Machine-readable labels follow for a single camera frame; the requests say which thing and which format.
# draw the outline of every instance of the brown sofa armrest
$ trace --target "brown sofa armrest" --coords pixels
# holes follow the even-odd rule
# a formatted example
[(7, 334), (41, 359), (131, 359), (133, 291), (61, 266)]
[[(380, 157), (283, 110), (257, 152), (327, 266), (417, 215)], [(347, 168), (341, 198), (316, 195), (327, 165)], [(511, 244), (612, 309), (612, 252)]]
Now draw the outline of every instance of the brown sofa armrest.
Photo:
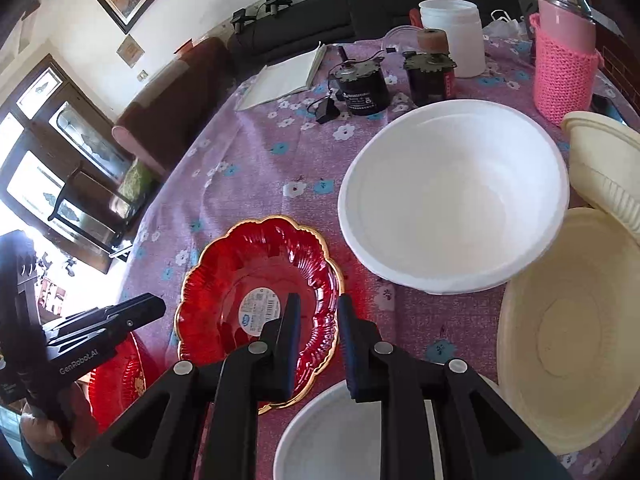
[(165, 66), (127, 106), (113, 137), (167, 176), (234, 88), (235, 66), (220, 38), (207, 38)]

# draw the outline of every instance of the tablecloth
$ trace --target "tablecloth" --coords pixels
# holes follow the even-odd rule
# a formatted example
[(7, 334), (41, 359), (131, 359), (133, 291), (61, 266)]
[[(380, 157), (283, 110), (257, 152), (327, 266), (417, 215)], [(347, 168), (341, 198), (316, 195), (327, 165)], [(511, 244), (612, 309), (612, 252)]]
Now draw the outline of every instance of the tablecloth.
[[(361, 41), (345, 47), (350, 57), (364, 59), (380, 48), (380, 42)], [(458, 79), (458, 97), (490, 100), (527, 114), (549, 133), (566, 159), (568, 139), (532, 102), (530, 44), (485, 38), (485, 47), (486, 72)], [(242, 219), (285, 214), (324, 235), (359, 313), (378, 324), (383, 338), (432, 361), (463, 357), (476, 371), (496, 380), (496, 334), (504, 286), (458, 296), (430, 296), (397, 286), (366, 270), (340, 234), (337, 196), (349, 164), (368, 140), (414, 104), (402, 57), (387, 54), (382, 67), (392, 94), (391, 106), (372, 116), (353, 117), (344, 104), (338, 104), (342, 113), (337, 120), (317, 124), (306, 107), (326, 94), (327, 72), (338, 62), (336, 49), (329, 48), (311, 90), (235, 112), (250, 84), (245, 82), (198, 136), (146, 212), (129, 259), (122, 300), (151, 292), (167, 306), (164, 318), (138, 330), (138, 336), (162, 368), (171, 366), (177, 360), (174, 312), (182, 281), (197, 263), (200, 251)], [(598, 74), (595, 90), (613, 99), (631, 127), (640, 127), (633, 109), (602, 74)], [(574, 197), (572, 205), (580, 205), (579, 199)], [(260, 416), (258, 480), (271, 478), (276, 446), (293, 416), (313, 396), (343, 378), (337, 353), (302, 402)], [(603, 439), (560, 458), (574, 478), (602, 474), (638, 410), (640, 396)]]

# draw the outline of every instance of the silver rivet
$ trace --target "silver rivet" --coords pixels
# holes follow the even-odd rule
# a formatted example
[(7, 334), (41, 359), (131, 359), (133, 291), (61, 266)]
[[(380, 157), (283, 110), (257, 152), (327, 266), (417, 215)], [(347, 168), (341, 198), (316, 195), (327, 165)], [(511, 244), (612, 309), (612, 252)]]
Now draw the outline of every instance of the silver rivet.
[(264, 341), (254, 341), (249, 345), (249, 352), (251, 354), (264, 354), (269, 346)]
[(191, 370), (193, 370), (193, 365), (188, 361), (178, 361), (174, 365), (174, 372), (177, 375), (186, 375), (190, 374)]
[(378, 341), (375, 345), (373, 345), (373, 349), (377, 354), (391, 354), (394, 351), (394, 346), (391, 343), (387, 343), (386, 341)]
[(462, 359), (452, 359), (449, 361), (449, 370), (457, 374), (463, 374), (468, 369), (468, 366)]

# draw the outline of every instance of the notebook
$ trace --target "notebook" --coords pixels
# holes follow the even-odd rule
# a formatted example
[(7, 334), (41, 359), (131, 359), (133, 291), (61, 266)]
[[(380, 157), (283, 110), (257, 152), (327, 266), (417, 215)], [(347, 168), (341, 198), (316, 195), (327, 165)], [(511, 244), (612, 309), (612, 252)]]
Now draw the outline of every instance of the notebook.
[(303, 92), (311, 88), (318, 67), (326, 52), (326, 45), (292, 57), (281, 63), (265, 66), (236, 106), (236, 110), (247, 110), (281, 97)]

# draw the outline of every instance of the black sofa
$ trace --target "black sofa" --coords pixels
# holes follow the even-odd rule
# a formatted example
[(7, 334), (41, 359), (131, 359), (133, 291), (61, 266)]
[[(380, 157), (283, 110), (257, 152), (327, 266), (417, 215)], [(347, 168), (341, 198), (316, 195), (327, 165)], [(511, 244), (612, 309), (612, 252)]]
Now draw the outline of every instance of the black sofa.
[[(273, 64), (308, 52), (323, 43), (350, 43), (382, 38), (398, 25), (409, 23), (409, 11), (423, 0), (305, 0), (246, 25), (228, 40), (242, 80)], [(518, 0), (469, 0), (478, 6), (482, 25), (495, 9), (512, 18), (521, 15)]]

